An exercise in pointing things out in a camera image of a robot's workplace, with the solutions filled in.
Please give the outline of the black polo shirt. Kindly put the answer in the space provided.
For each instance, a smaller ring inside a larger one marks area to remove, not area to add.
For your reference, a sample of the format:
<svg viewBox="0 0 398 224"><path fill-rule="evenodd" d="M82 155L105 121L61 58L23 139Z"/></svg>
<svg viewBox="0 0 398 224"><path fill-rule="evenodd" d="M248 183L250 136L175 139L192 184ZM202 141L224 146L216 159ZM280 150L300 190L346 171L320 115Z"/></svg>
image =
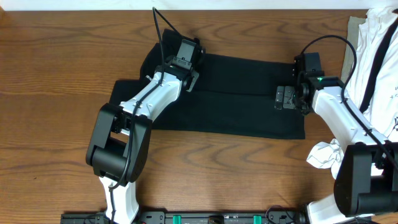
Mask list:
<svg viewBox="0 0 398 224"><path fill-rule="evenodd" d="M177 55L182 40L164 30L162 43L142 63L139 79L116 81L109 102L126 110L115 118L112 132L128 132L135 102L163 76L137 111L152 120L153 129L305 139L303 115L274 106L277 87L294 84L291 64L206 54L195 67L198 80L186 91L175 76L177 69L161 66Z"/></svg>

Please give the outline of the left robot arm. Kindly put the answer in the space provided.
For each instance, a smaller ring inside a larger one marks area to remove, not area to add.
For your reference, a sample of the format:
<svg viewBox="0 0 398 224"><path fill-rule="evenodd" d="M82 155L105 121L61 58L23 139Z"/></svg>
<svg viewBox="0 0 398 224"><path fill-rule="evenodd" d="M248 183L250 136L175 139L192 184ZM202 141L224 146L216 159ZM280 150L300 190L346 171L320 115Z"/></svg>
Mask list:
<svg viewBox="0 0 398 224"><path fill-rule="evenodd" d="M106 103L99 110L86 163L103 184L108 223L136 220L136 180L147 160L152 124L183 91L192 91L198 78L192 68L159 67L136 96L119 105Z"/></svg>

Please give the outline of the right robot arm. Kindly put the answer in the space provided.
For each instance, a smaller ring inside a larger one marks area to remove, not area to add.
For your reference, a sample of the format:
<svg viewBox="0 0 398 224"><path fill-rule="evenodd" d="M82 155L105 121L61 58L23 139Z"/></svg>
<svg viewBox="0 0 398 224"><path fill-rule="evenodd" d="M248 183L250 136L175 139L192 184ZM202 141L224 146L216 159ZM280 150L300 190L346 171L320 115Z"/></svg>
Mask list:
<svg viewBox="0 0 398 224"><path fill-rule="evenodd" d="M339 78L278 86L275 108L316 113L343 150L333 193L307 205L307 223L361 223L397 212L397 143L371 126Z"/></svg>

